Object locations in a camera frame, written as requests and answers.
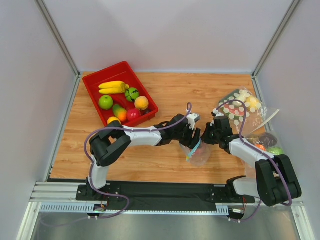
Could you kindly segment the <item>pink fake fruit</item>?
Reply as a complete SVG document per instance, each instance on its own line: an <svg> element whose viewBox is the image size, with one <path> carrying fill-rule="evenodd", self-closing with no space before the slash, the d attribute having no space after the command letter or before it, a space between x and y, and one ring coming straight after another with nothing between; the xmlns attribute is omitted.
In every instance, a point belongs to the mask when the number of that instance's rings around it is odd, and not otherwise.
<svg viewBox="0 0 320 240"><path fill-rule="evenodd" d="M206 152L206 150L207 150L207 147L204 144L202 144L201 146L199 146L197 148L197 150L194 152L194 154L197 156L200 156L200 155L203 155Z"/></svg>

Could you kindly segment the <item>fake peach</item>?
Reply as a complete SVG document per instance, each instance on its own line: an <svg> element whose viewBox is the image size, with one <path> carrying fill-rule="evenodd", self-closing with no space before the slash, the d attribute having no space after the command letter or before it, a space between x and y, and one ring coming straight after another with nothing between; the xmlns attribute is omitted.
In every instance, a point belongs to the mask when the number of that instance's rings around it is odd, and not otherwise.
<svg viewBox="0 0 320 240"><path fill-rule="evenodd" d="M136 109L138 109L140 111L144 111L149 107L149 100L145 96L139 96L134 101L134 106Z"/></svg>

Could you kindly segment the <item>dark purple fake fruit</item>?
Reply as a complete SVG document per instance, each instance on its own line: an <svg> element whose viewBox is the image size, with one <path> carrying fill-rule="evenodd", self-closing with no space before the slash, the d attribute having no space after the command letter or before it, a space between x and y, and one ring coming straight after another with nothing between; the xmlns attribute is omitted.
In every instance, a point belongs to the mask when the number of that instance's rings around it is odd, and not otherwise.
<svg viewBox="0 0 320 240"><path fill-rule="evenodd" d="M149 109L149 108L147 108L146 110L143 111L143 114L144 114L144 115L147 115L147 114L149 114L150 112L152 112L152 110Z"/></svg>

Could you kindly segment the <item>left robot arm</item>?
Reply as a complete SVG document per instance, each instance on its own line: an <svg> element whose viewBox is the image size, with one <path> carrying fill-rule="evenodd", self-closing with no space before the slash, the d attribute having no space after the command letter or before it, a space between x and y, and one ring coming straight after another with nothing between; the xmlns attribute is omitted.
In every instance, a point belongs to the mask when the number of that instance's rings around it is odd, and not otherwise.
<svg viewBox="0 0 320 240"><path fill-rule="evenodd" d="M201 119L197 113L178 114L170 121L147 128L128 127L118 121L97 131L87 143L91 167L88 182L93 190L100 190L107 184L109 167L129 147L164 146L178 141L182 146L193 149L200 142L201 130L196 123Z"/></svg>

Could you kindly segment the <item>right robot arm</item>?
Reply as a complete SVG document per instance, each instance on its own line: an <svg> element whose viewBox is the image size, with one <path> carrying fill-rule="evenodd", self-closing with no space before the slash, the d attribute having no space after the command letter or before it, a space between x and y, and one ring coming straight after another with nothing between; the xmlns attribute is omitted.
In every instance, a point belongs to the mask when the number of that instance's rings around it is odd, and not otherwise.
<svg viewBox="0 0 320 240"><path fill-rule="evenodd" d="M201 139L206 144L218 145L255 170L255 178L239 176L227 181L234 194L259 198L268 207L290 205L302 196L290 158L263 151L234 134L226 116L216 116L213 122L208 122Z"/></svg>

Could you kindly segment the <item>clear zip top bag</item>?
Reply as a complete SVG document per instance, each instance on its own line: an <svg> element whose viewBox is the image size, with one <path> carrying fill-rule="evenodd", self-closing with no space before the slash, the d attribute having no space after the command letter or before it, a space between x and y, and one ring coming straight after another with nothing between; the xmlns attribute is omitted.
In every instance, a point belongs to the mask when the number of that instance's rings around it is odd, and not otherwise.
<svg viewBox="0 0 320 240"><path fill-rule="evenodd" d="M185 154L186 161L196 167L205 165L211 156L210 147L202 140L200 140L193 149L183 146L182 144L180 144L180 147Z"/></svg>

